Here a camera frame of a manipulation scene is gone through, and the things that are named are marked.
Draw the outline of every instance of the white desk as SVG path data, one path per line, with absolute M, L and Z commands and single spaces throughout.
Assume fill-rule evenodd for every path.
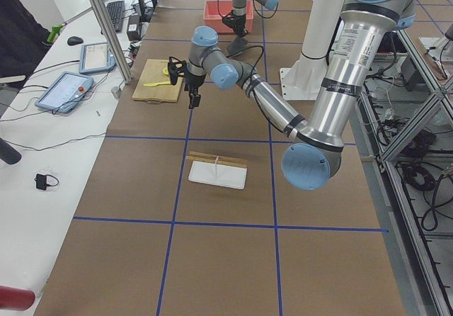
M 132 0 L 125 1 L 126 8 L 129 8 Z M 125 34 L 126 29 L 127 22 L 123 26 L 123 33 L 117 35 L 123 50 L 130 43 Z M 78 60 L 81 45 L 67 45 L 67 38 L 73 35 L 82 37 L 84 43 L 105 40 L 91 11 L 62 31 L 37 69 Z M 49 86 L 63 71 L 78 72 L 78 69 L 79 64 L 73 63 L 38 72 L 27 85 Z M 93 75 L 95 83 L 104 76 L 105 73 Z M 92 97 L 82 101 L 69 115 L 46 112 L 17 121 L 0 121 L 0 137 L 20 145 L 43 148 L 104 133 L 117 105 L 110 90 L 121 82 L 120 72 L 114 69 L 96 88 Z M 34 92 L 37 90 L 41 88 L 22 90 L 11 106 L 23 109 L 32 97 L 41 95 L 42 92 Z M 39 110 L 32 103 L 21 113 L 9 108 L 1 119 L 9 120 L 37 112 Z M 31 289 L 37 296 L 40 295 L 102 141 L 103 137 L 96 137 L 41 152 L 15 147 L 22 154 L 22 160 L 13 166 L 0 162 L 0 285 Z M 59 179 L 58 187 L 48 188 L 47 191 L 37 190 L 34 181 L 37 173 L 56 176 Z M 0 310 L 0 315 L 32 315 L 38 301 L 39 298 L 25 312 Z

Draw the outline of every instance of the red object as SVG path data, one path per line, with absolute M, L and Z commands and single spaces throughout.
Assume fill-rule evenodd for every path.
M 0 310 L 24 311 L 35 302 L 35 293 L 30 290 L 21 290 L 0 286 Z
M 219 1 L 219 6 L 217 7 L 217 0 L 206 1 L 205 3 L 205 12 L 203 13 L 203 18 L 205 20 L 205 26 L 211 27 L 218 34 L 222 33 L 233 33 L 233 29 L 228 28 L 222 23 L 222 17 L 220 13 L 225 16 L 233 9 L 233 1 Z M 246 29 L 249 33 L 252 32 L 253 26 L 253 3 L 252 1 L 247 0 L 246 4 Z

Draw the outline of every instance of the white pillar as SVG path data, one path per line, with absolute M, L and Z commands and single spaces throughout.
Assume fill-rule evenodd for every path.
M 327 71 L 324 56 L 331 43 L 343 2 L 344 0 L 314 0 L 300 58 L 292 68 L 280 69 L 285 100 L 316 100 Z M 319 60 L 311 60 L 304 55 Z

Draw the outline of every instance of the keyboard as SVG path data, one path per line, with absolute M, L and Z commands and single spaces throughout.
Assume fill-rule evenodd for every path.
M 122 30 L 122 22 L 125 17 L 125 2 L 124 1 L 114 1 L 107 3 L 107 12 L 112 20 L 113 27 L 115 32 L 119 33 Z

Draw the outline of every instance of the metal frame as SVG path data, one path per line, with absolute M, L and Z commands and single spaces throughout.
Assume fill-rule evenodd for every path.
M 453 77 L 445 84 L 441 85 L 430 68 L 426 65 L 424 59 L 420 56 L 415 45 L 404 30 L 398 32 L 401 42 L 406 47 L 415 67 L 422 75 L 427 84 L 431 95 L 424 104 L 414 113 L 413 117 L 404 126 L 403 130 L 390 142 L 387 147 L 379 145 L 379 155 L 382 161 L 382 171 L 385 171 L 390 179 L 395 196 L 398 201 L 398 206 L 401 210 L 405 226 L 408 230 L 409 237 L 413 248 L 417 254 L 417 260 L 422 269 L 425 281 L 430 290 L 432 301 L 435 304 L 436 310 L 440 316 L 448 316 L 450 314 L 450 306 L 447 301 L 447 296 L 444 288 L 440 285 L 442 279 L 437 272 L 437 269 L 432 264 L 432 256 L 426 245 L 426 238 L 420 231 L 417 221 L 414 219 L 413 208 L 411 203 L 406 198 L 401 178 L 392 161 L 400 151 L 423 129 L 424 125 L 438 112 L 441 108 L 446 114 L 449 122 L 453 125 L 453 103 L 448 98 L 447 94 L 453 91 Z M 365 108 L 365 113 L 370 121 L 374 121 L 375 117 L 372 108 L 364 94 L 361 96 Z M 372 123 L 373 132 L 376 133 L 376 126 Z
M 130 71 L 129 65 L 127 65 L 124 54 L 122 53 L 122 48 L 120 41 L 116 36 L 115 29 L 113 28 L 112 21 L 110 16 L 107 13 L 103 0 L 90 0 L 91 6 L 93 7 L 94 14 L 96 19 L 101 26 L 103 34 L 107 39 L 107 42 L 110 46 L 110 50 L 115 56 L 117 66 L 120 69 L 122 78 L 126 84 L 130 83 L 132 80 L 132 73 Z

